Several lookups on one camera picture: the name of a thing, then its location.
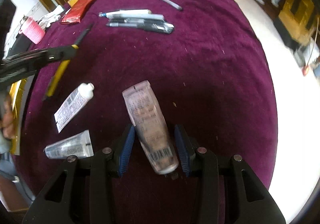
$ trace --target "blue gripper pad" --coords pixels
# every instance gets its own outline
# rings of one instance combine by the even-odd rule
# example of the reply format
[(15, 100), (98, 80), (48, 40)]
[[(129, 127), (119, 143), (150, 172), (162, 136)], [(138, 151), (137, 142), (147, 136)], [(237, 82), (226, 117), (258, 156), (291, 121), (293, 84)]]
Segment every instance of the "blue gripper pad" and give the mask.
[(180, 125), (175, 126), (174, 137), (175, 137), (176, 146), (178, 149), (178, 154), (179, 154), (182, 170), (186, 174), (186, 176), (188, 177), (191, 172), (190, 155), (187, 151), (187, 147), (186, 147), (185, 140), (184, 140), (185, 138), (188, 138), (188, 136), (185, 133), (183, 126), (180, 126)]
[(131, 126), (127, 135), (127, 139), (124, 142), (123, 149), (119, 156), (119, 169), (118, 169), (119, 177), (121, 177), (127, 171), (131, 150), (134, 142), (134, 136), (135, 136), (134, 126)]

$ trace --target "black pen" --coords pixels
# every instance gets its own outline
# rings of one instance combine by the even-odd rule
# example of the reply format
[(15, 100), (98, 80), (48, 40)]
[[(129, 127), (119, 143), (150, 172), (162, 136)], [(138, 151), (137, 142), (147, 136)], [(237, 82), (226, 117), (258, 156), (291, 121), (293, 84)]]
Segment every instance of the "black pen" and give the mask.
[(177, 10), (182, 11), (182, 7), (180, 5), (174, 3), (174, 2), (172, 2), (170, 0), (162, 0), (162, 1), (166, 2), (167, 4), (170, 4), (171, 6), (176, 8)]
[(122, 23), (154, 23), (154, 24), (159, 24), (163, 25), (165, 21), (163, 20), (151, 20), (151, 19), (137, 19), (137, 18), (120, 18), (120, 19), (110, 19), (109, 22), (122, 22)]
[(138, 28), (143, 29), (145, 31), (153, 31), (170, 34), (172, 33), (174, 26), (169, 23), (164, 23), (163, 25), (152, 24), (152, 23), (121, 23), (121, 22), (109, 22), (106, 24), (109, 27), (128, 27), (128, 28)]

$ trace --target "yellow package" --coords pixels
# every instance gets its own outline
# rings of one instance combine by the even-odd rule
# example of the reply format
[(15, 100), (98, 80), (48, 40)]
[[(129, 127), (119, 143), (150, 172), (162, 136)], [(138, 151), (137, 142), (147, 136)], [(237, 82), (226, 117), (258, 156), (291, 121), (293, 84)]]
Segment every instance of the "yellow package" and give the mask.
[(76, 3), (77, 1), (78, 1), (78, 0), (69, 0), (69, 1), (68, 1), (68, 4), (70, 4), (70, 6), (72, 7), (72, 6), (75, 5), (75, 3)]

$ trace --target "red package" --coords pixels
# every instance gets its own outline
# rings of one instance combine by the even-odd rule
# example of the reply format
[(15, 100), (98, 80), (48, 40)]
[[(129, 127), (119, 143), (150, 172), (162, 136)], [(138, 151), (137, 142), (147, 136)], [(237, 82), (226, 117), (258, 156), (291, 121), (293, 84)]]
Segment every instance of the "red package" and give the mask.
[(82, 17), (84, 17), (85, 13), (94, 1), (95, 0), (78, 0), (71, 8), (71, 10), (67, 14), (65, 14), (61, 21), (61, 24), (80, 23)]

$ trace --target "hand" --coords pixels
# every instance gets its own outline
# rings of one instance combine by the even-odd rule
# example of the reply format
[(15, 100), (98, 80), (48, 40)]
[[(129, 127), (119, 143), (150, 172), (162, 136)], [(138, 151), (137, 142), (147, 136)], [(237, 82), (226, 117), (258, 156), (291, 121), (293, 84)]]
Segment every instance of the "hand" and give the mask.
[(8, 139), (15, 138), (14, 125), (13, 125), (13, 112), (11, 106), (11, 97), (7, 95), (6, 100), (4, 101), (5, 113), (0, 121), (0, 127), (3, 131), (3, 136)]

